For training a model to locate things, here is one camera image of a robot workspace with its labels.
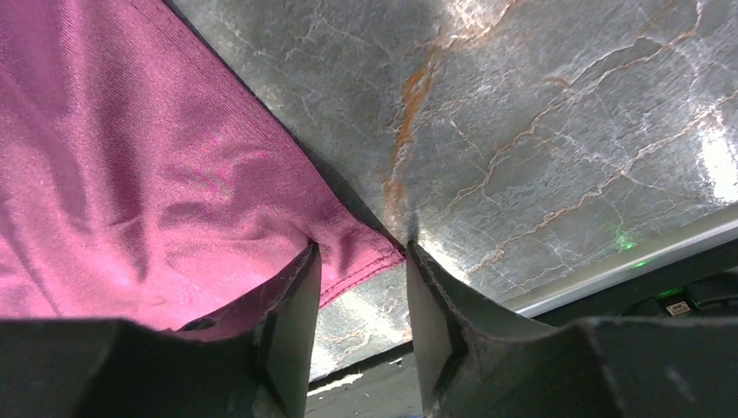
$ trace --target gray marble surface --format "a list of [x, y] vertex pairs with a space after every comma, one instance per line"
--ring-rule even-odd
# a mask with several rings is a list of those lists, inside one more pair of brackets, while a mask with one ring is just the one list
[[[497, 301], [738, 200], [729, 0], [174, 0], [361, 219]], [[410, 338], [404, 270], [312, 377]]]

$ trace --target fabric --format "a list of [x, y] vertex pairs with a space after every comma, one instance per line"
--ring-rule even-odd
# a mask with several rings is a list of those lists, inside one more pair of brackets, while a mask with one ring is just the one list
[[0, 317], [177, 329], [306, 247], [401, 261], [158, 0], [0, 1]]

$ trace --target silver metal trim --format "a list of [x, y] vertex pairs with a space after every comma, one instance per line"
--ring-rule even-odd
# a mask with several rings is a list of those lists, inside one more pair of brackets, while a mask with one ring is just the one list
[[734, 239], [738, 206], [729, 206], [501, 305], [532, 318]]

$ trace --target marble countertop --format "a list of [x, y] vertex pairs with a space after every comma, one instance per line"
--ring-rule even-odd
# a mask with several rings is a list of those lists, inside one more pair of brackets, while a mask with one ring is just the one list
[[[510, 300], [738, 200], [738, 3], [173, 0], [370, 226]], [[410, 339], [404, 268], [312, 377]]]

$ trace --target small sticker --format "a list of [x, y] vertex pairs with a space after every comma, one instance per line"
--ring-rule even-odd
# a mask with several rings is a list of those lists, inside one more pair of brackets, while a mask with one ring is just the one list
[[667, 307], [667, 310], [671, 316], [677, 316], [681, 314], [685, 314], [692, 309], [689, 309], [689, 305], [687, 305], [687, 302], [682, 301], [679, 303], [674, 303], [673, 305], [669, 305]]

